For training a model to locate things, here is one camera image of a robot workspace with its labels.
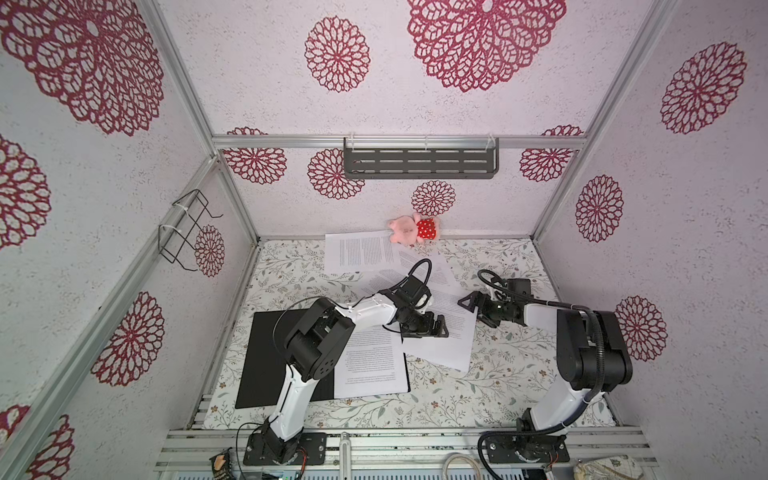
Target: black mounting plate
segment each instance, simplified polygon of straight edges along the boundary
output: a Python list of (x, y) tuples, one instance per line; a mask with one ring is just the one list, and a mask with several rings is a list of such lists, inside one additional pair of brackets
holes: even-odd
[[(296, 448), (296, 455), (285, 465), (301, 465), (304, 455), (298, 451), (299, 448), (306, 450), (307, 465), (322, 465), (326, 462), (326, 433), (302, 433), (299, 438), (299, 445)], [(265, 452), (263, 435), (260, 430), (256, 430), (248, 437), (248, 444), (243, 464), (248, 466), (259, 465), (277, 465), (273, 458)]]
[[(532, 437), (522, 437), (525, 439), (526, 448), (528, 449), (528, 457), (520, 455), (520, 446), (516, 445), (518, 442), (500, 442), (497, 439), (488, 439), (486, 446), (488, 450), (488, 462), (489, 463), (520, 463), (520, 462), (542, 462), (549, 463), (552, 460), (554, 463), (569, 462), (571, 456), (568, 454), (568, 448), (565, 446), (561, 437), (553, 435), (535, 435)], [(538, 459), (531, 459), (532, 452), (538, 456)]]

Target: black wire hook rack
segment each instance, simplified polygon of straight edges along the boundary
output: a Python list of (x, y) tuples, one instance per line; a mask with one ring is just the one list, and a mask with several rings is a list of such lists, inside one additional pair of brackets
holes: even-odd
[[(189, 205), (184, 205), (185, 200), (189, 199), (190, 196), (191, 196), (191, 199), (189, 200)], [(200, 209), (200, 213), (198, 213), (196, 217), (193, 217), (190, 214), (190, 209), (195, 205), (195, 202), (198, 202), (202, 206), (202, 208)], [(188, 193), (186, 193), (185, 195), (178, 198), (176, 201), (172, 203), (174, 207), (179, 207), (180, 209), (184, 210), (184, 216), (176, 222), (176, 225), (162, 224), (157, 226), (157, 251), (160, 253), (160, 255), (163, 256), (165, 260), (168, 260), (168, 262), (170, 263), (178, 263), (179, 265), (181, 265), (181, 268), (189, 272), (197, 272), (199, 270), (197, 268), (186, 268), (184, 264), (181, 262), (181, 260), (179, 260), (179, 254), (181, 253), (181, 250), (184, 248), (184, 245), (189, 245), (189, 247), (192, 250), (197, 250), (194, 247), (194, 245), (190, 243), (189, 237), (194, 231), (195, 227), (197, 227), (198, 230), (203, 229), (203, 227), (201, 227), (200, 224), (198, 223), (200, 220), (200, 217), (203, 216), (203, 213), (208, 214), (208, 217), (211, 217), (211, 218), (221, 218), (224, 216), (224, 214), (213, 215), (210, 212), (210, 210), (208, 210), (208, 204), (209, 204), (208, 199), (203, 194), (203, 192), (201, 192), (199, 189), (189, 191)], [(182, 232), (178, 228), (179, 224), (185, 217), (188, 217), (192, 220), (192, 225), (190, 226), (190, 229), (186, 234), (184, 234), (184, 232)], [(162, 236), (165, 229), (170, 229), (170, 236), (165, 240), (165, 243), (163, 243)], [(176, 250), (176, 252), (172, 252), (166, 248), (166, 246), (171, 242), (174, 236), (179, 236), (179, 238), (181, 238), (181, 245), (179, 245), (179, 248)]]

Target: white paper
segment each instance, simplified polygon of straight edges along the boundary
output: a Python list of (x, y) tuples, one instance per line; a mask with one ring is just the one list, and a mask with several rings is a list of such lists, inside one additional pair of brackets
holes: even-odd
[[(403, 276), (408, 274), (408, 272), (411, 270), (411, 267), (413, 267), (416, 262), (423, 258), (429, 258), (432, 261), (432, 273), (429, 275), (429, 281), (427, 282), (428, 287), (444, 287), (443, 289), (446, 290), (447, 288), (448, 291), (461, 288), (461, 286), (458, 284), (458, 281), (456, 280), (456, 277), (453, 275), (451, 266), (448, 265), (448, 261), (440, 253), (432, 253), (427, 257), (424, 257), (423, 255), (405, 248), (400, 244), (397, 245), (396, 251), (399, 254), (400, 259), (400, 265), (397, 270), (399, 272), (403, 272)], [(413, 274), (421, 281), (424, 281), (426, 272), (427, 267), (421, 265)]]
[(408, 392), (400, 335), (381, 327), (353, 332), (333, 370), (333, 389), (337, 399)]
[(432, 363), (438, 363), (462, 372), (469, 370), (472, 342), (475, 338), (477, 314), (460, 307), (457, 302), (466, 296), (460, 290), (453, 293), (431, 288), (432, 305), (427, 310), (435, 315), (444, 315), (448, 327), (448, 338), (434, 337), (403, 339), (402, 349), (409, 355)]
[(371, 272), (396, 268), (398, 253), (389, 241), (391, 230), (326, 235), (325, 273)]

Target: table surface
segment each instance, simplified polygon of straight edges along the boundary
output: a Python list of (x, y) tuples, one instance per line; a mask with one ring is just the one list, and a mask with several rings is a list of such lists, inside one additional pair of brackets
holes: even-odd
[[(323, 240), (272, 240), (263, 244), (204, 420), (205, 429), (261, 423), (274, 409), (234, 408), (254, 312), (281, 310), (313, 295), (326, 295), (338, 302), (356, 300), (350, 287), (366, 273), (324, 274), (324, 247)], [(556, 300), (530, 240), (438, 240), (413, 248), (420, 253), (440, 252), (468, 293), (484, 288), (477, 271), (486, 268), (504, 278), (530, 278), (536, 297)], [(514, 426), (523, 410), (544, 396), (558, 374), (554, 347), (554, 334), (539, 329), (512, 323), (491, 329), (477, 323), (468, 372), (408, 356), (411, 392), (313, 402), (305, 426)], [(587, 409), (577, 425), (616, 423), (601, 400)]]

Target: wall decoration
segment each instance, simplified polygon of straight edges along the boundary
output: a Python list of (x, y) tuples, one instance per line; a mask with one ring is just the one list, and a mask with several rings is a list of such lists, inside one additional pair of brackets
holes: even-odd
[(145, 374), (163, 346), (165, 318), (157, 299), (139, 293), (91, 373), (100, 383), (127, 386)]
[(366, 37), (345, 18), (325, 17), (317, 22), (304, 46), (306, 66), (330, 91), (349, 91), (368, 74), (371, 58)]
[(34, 237), (50, 211), (51, 191), (37, 161), (0, 135), (0, 250)]
[[(582, 135), (584, 132), (573, 125), (558, 125), (542, 135)], [(520, 157), (520, 171), (523, 177), (537, 182), (558, 178), (574, 151), (568, 148), (529, 148)]]
[(357, 195), (365, 180), (351, 180), (344, 175), (344, 152), (338, 148), (319, 151), (310, 160), (306, 175), (315, 190), (328, 198), (341, 200)]
[(74, 453), (73, 434), (74, 429), (69, 425), (69, 415), (62, 415), (58, 420), (58, 427), (48, 435), (45, 446), (27, 468), (29, 480), (64, 478), (69, 472), (69, 460)]
[[(238, 127), (229, 135), (266, 135), (249, 127)], [(221, 152), (232, 171), (255, 184), (277, 182), (286, 172), (286, 156), (282, 148), (234, 148)]]
[(576, 202), (576, 225), (587, 240), (599, 242), (613, 235), (623, 213), (624, 199), (612, 177), (600, 175), (588, 181)]
[(616, 305), (615, 313), (632, 358), (647, 362), (661, 355), (667, 346), (667, 323), (653, 303), (629, 296)]
[(565, 0), (408, 0), (414, 55), (444, 87), (488, 90), (528, 67), (565, 15)]
[(27, 412), (29, 412), (29, 405), (14, 405), (0, 412), (0, 449)]
[(205, 276), (216, 276), (224, 265), (224, 240), (213, 225), (200, 229), (194, 241), (194, 259)]
[(411, 196), (411, 205), (421, 215), (434, 217), (444, 214), (453, 206), (456, 192), (453, 187), (440, 180), (430, 180), (419, 185)]
[(1, 0), (0, 31), (40, 91), (77, 120), (133, 135), (160, 114), (163, 70), (131, 0)]
[(715, 121), (744, 83), (744, 52), (726, 41), (687, 59), (661, 99), (661, 120), (676, 134), (698, 131)]

